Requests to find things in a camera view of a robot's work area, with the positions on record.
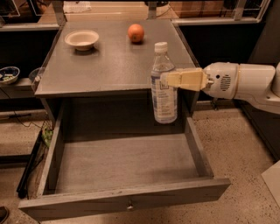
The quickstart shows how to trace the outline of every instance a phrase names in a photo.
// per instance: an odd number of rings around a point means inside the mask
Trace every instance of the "water bottle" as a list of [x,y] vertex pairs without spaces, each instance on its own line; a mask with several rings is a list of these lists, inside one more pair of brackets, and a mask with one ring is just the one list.
[[177,119],[177,89],[160,81],[162,73],[175,68],[169,59],[166,42],[155,44],[154,64],[151,71],[151,93],[154,116],[158,123],[172,123]]

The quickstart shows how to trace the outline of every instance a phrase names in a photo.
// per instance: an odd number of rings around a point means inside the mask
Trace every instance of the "bottle label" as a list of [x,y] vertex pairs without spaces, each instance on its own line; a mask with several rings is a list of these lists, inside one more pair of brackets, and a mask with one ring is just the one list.
[[174,102],[176,101],[174,87],[163,85],[160,77],[151,76],[151,91],[157,118],[173,118],[175,116]]

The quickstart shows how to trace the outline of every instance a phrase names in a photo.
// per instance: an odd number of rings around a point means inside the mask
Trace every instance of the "drawer handle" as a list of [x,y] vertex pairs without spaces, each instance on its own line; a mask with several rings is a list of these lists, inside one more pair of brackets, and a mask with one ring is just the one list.
[[134,207],[133,207],[133,205],[132,205],[131,200],[129,201],[129,205],[126,207],[126,209],[127,209],[128,211],[133,211]]
[[130,206],[128,206],[126,209],[127,209],[128,211],[133,211],[134,207],[133,207],[132,205],[130,205]]

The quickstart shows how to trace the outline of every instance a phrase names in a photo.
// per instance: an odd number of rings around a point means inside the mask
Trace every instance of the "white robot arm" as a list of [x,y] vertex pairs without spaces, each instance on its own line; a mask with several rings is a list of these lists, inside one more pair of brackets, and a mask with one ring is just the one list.
[[202,90],[215,98],[244,100],[257,109],[280,114],[280,63],[274,68],[217,62],[204,69],[163,73],[161,81],[175,88]]

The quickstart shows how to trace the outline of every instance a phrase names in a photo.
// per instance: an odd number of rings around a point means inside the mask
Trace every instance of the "speckled floor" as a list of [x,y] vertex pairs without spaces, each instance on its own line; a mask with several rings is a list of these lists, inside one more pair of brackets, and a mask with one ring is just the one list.
[[[45,119],[44,111],[20,118],[25,125],[38,126]],[[273,157],[244,114],[230,103],[217,111],[201,103],[193,120],[215,177],[229,178],[232,183],[218,201],[43,223],[280,223],[280,208],[261,176],[274,164]],[[24,127],[15,118],[0,121],[0,130],[1,155],[30,152],[39,133],[33,123]],[[22,167],[0,169],[0,206],[10,209],[5,223],[37,223],[18,210],[16,190],[23,171]],[[30,191],[36,181],[36,177],[30,181]]]

